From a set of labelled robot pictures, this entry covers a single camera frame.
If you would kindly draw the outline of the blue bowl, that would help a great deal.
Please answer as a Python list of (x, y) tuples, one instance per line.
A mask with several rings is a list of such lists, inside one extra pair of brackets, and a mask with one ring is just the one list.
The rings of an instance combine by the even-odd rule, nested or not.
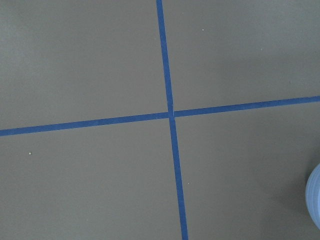
[(311, 172), (305, 188), (305, 202), (308, 213), (316, 225), (320, 228), (320, 165)]

